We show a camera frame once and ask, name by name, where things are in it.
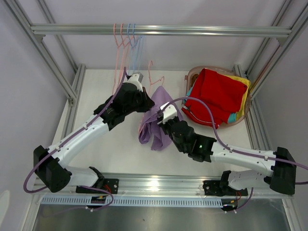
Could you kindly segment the purple trousers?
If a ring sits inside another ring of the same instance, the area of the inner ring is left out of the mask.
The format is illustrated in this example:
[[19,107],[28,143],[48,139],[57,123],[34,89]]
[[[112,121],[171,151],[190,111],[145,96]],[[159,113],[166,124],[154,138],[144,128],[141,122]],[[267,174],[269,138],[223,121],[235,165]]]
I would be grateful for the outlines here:
[[153,93],[151,100],[155,105],[146,113],[144,113],[140,129],[139,129],[139,142],[146,144],[153,138],[151,150],[162,151],[171,144],[171,139],[168,135],[165,135],[162,129],[158,125],[157,112],[160,107],[167,102],[171,101],[171,96],[167,93],[164,87],[159,86]]

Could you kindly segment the blue hanger of teal trousers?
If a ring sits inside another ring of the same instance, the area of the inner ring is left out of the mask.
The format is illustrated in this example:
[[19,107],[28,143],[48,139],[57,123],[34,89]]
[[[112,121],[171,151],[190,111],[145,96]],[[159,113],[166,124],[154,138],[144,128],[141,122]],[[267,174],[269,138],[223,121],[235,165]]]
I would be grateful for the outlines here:
[[127,26],[127,36],[128,36],[128,43],[129,43],[129,64],[128,64],[128,68],[127,68],[127,71],[128,71],[128,74],[130,72],[130,68],[131,68],[131,65],[132,65],[132,57],[134,55],[134,50],[136,48],[136,46],[138,45],[139,43],[139,38],[136,38],[136,35],[135,35],[135,28],[136,28],[136,24],[128,24]]

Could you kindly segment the blue hanger of red trousers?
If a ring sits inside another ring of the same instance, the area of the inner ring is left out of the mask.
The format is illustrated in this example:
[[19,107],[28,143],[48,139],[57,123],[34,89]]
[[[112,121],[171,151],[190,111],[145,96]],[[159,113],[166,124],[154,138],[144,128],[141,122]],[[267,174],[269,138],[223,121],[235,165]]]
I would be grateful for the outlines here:
[[135,37],[135,24],[133,25],[132,33],[134,39],[134,46],[131,50],[132,51],[131,67],[132,71],[135,72],[140,70],[143,45],[144,45],[144,36]]

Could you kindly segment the pink hanger of yellow trousers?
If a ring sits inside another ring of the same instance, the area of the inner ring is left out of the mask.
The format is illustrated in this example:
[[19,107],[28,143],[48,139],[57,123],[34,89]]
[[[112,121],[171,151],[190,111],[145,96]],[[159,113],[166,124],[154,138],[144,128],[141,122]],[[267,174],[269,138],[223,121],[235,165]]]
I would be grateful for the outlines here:
[[116,58],[115,58],[116,60],[115,60],[114,84],[113,84],[112,93],[115,93],[117,87],[120,85],[119,69],[120,69],[121,54],[122,54],[122,51],[120,49],[120,43],[121,43],[120,26],[121,25],[117,26],[116,23],[113,26],[113,35],[114,35],[115,45],[116,45]]

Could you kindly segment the teal trousers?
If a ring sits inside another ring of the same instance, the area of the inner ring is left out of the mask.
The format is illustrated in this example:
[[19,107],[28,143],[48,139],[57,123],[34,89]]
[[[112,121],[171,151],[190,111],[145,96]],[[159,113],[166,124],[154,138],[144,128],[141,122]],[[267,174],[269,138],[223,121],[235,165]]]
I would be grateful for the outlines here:
[[[186,96],[187,96],[187,97],[190,96],[190,94],[191,94],[191,92],[192,92],[192,89],[193,89],[193,87],[191,87],[191,88],[189,89],[189,91],[186,93]],[[233,123],[233,122],[235,122],[235,121],[236,121],[236,113],[231,113],[231,114],[229,115],[229,118],[228,118],[228,122],[227,122],[227,123]]]

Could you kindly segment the yellow trousers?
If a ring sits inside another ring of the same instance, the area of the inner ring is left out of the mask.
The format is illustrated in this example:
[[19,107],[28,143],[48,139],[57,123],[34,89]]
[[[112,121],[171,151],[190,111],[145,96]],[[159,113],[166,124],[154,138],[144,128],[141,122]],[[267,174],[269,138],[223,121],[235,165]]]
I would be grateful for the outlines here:
[[233,80],[239,81],[239,82],[246,85],[246,92],[242,96],[241,108],[238,112],[236,112],[236,121],[235,122],[237,122],[238,120],[240,120],[245,115],[245,109],[246,109],[245,105],[246,105],[246,101],[247,101],[247,97],[248,97],[248,90],[249,90],[249,87],[251,85],[251,82],[246,78],[242,78],[242,77],[238,77],[238,76],[227,75],[227,77],[229,77]]

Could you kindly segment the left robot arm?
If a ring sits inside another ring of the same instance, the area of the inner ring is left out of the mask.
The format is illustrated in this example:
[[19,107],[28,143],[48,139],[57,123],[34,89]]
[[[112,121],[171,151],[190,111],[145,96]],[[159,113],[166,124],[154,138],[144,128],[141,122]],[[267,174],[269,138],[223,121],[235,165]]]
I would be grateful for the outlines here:
[[77,168],[69,164],[75,156],[99,136],[124,122],[133,112],[145,113],[154,106],[138,80],[123,83],[116,94],[100,105],[75,132],[55,145],[34,150],[35,174],[52,193],[75,186],[77,193],[98,193],[106,184],[103,174],[94,167]]

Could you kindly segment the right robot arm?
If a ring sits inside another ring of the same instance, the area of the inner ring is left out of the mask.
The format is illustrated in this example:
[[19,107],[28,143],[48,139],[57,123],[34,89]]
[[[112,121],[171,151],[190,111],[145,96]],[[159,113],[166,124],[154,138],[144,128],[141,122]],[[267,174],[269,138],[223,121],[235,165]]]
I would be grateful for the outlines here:
[[158,120],[158,126],[170,137],[177,150],[197,162],[221,162],[245,167],[246,171],[226,171],[219,190],[223,194],[253,187],[257,182],[268,184],[277,193],[294,195],[296,165],[286,148],[276,151],[258,151],[222,145],[218,140],[195,133],[186,121],[174,117]]

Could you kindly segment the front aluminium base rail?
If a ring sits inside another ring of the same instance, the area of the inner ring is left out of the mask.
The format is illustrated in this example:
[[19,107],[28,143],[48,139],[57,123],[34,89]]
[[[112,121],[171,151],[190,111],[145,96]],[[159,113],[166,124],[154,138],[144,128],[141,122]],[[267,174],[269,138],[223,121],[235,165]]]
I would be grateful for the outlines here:
[[[118,193],[113,195],[136,197],[216,197],[205,195],[203,181],[222,180],[226,177],[197,177],[197,176],[159,176],[146,174],[116,174],[103,173],[106,179],[119,179]],[[270,189],[264,178],[258,173],[244,176],[243,172],[231,175],[232,186],[236,189],[247,189],[248,196],[254,189],[253,196],[260,198],[288,198],[290,195],[281,194]]]

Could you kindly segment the aluminium frame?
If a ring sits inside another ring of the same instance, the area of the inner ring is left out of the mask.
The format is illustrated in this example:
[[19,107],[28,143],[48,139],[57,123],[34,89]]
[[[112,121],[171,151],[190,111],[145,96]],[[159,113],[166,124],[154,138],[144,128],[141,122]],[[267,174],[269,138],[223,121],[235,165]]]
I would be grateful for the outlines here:
[[[175,26],[268,26],[283,6],[282,0],[47,0],[59,24],[137,24]],[[7,129],[16,138],[11,148],[17,151],[13,173],[24,180],[32,168],[33,149],[48,146],[57,125],[59,99],[67,95],[78,105],[75,126],[81,125],[92,111],[111,94],[116,64],[113,35],[63,35],[76,66],[85,65],[81,91],[73,89],[74,73],[60,54],[52,35],[37,36],[30,27],[45,23],[34,0],[1,1],[4,29],[0,40],[9,40],[20,49],[9,47],[1,59],[9,61],[8,77],[14,105],[9,108]],[[153,81],[165,77],[163,87],[172,98],[185,95],[184,73],[198,65],[231,68],[246,67],[259,48],[262,38],[144,36],[140,69],[148,77],[153,61]],[[73,161],[76,167],[95,166],[105,172],[161,175],[214,176],[226,164],[200,164],[169,146],[151,151],[150,144],[138,141],[141,114],[128,116],[113,132],[97,139]]]

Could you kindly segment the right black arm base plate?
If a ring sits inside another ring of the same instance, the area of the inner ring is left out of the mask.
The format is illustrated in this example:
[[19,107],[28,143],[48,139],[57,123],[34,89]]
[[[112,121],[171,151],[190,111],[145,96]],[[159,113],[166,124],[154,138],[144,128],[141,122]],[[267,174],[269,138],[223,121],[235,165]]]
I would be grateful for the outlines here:
[[207,196],[248,196],[248,190],[236,190],[229,186],[228,181],[222,180],[205,180],[203,181],[203,189]]

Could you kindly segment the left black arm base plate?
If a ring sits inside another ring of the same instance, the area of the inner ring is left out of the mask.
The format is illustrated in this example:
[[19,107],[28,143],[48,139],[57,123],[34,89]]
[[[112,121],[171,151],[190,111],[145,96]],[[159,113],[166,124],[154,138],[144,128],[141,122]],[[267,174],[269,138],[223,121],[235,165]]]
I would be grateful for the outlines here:
[[112,194],[118,193],[119,179],[98,179],[95,188],[106,190]]

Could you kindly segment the aluminium hanging rail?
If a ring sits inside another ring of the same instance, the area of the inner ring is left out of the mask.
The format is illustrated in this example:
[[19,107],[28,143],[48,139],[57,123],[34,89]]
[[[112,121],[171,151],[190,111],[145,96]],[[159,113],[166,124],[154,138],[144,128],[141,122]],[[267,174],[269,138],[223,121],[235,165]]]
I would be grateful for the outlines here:
[[136,24],[34,24],[36,35],[138,35],[138,36],[218,36],[286,38],[292,30],[283,26],[170,26]]

